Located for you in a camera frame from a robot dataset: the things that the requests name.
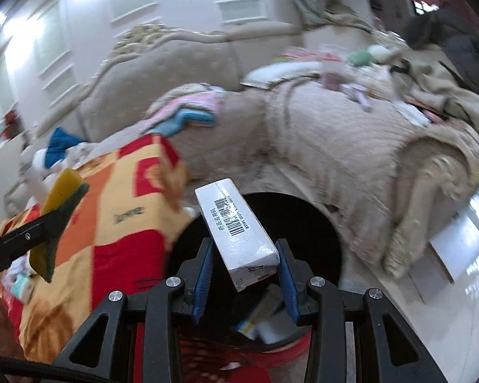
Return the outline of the red orange love blanket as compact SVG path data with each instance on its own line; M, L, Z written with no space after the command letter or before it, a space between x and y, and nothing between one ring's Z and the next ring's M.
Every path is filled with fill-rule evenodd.
M27 303L0 284L12 334L30 361L53 362L112 290L130 295L159 282L191 220L181 205L186 165L160 135L95 158L79 174L90 189L58 243L52 282L34 277Z

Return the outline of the dark jacket on sofa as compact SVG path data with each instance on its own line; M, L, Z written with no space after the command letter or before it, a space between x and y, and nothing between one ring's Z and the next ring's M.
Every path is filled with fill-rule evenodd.
M467 87L479 94L479 36L467 20L445 9L430 11L409 20L401 35L415 50L438 45Z

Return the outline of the white pillow on sofa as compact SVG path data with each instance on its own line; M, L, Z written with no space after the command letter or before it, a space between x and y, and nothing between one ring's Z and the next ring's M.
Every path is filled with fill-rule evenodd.
M240 84L262 90L270 90L274 86L298 77L319 77L321 63L319 61L279 62L259 67L249 72Z

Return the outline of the yellow green sponge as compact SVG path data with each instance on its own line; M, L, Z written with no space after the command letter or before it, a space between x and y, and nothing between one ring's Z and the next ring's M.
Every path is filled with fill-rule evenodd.
M64 169L40 210L43 233L29 251L29 265L46 283L52 282L58 243L72 215L89 191L89 184L75 169Z

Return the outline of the white barcode carton box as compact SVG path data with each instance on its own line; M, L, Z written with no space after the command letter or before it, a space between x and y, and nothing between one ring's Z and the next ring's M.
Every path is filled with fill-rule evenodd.
M231 179L209 183L194 193L236 290L277 272L278 250Z

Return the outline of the beige quilted sofa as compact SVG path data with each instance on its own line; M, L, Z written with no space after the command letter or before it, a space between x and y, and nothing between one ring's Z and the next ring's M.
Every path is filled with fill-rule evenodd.
M137 25L34 126L34 141L61 126L114 148L170 95L193 83L222 87L217 125L173 137L192 175L271 153L312 191L354 253L404 274L479 186L479 133L458 119L418 124L388 100L364 112L302 73L253 78L299 40L295 25L279 22L211 33Z

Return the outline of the beige crumpled blanket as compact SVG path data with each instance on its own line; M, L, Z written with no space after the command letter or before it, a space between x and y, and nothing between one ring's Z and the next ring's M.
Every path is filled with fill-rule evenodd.
M479 94L467 88L438 46L402 51L389 73L394 91L403 100L415 100L443 117L466 121L479 133Z

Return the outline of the blue cloth on sofa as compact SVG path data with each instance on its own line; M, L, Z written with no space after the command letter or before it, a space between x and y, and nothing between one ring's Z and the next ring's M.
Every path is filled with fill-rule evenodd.
M65 152L84 140L67 132L62 127L57 127L52 133L46 148L45 167L47 169L56 162L65 159Z

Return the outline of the black round trash bin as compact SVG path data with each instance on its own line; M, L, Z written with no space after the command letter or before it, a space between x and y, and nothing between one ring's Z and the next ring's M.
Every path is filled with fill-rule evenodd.
M306 262L314 275L331 284L339 284L343 266L341 240L320 210L308 201L281 193L250 193L244 198L272 241L285 239L294 258ZM165 265L165 275L174 276L184 261L195 258L202 240L209 236L206 222L202 216L197 216L175 241ZM181 337L267 351L295 342L310 329L297 327L291 320L283 321L283 334L276 336L271 344L262 336L251 340L237 330L270 284L279 284L276 275L237 291L216 252L204 314L199 322L178 318L176 325Z

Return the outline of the green plush toy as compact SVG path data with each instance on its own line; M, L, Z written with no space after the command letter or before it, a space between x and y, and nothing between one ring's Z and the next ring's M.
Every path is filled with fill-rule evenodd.
M376 60L367 50L355 50L349 53L348 62L353 67L367 67Z

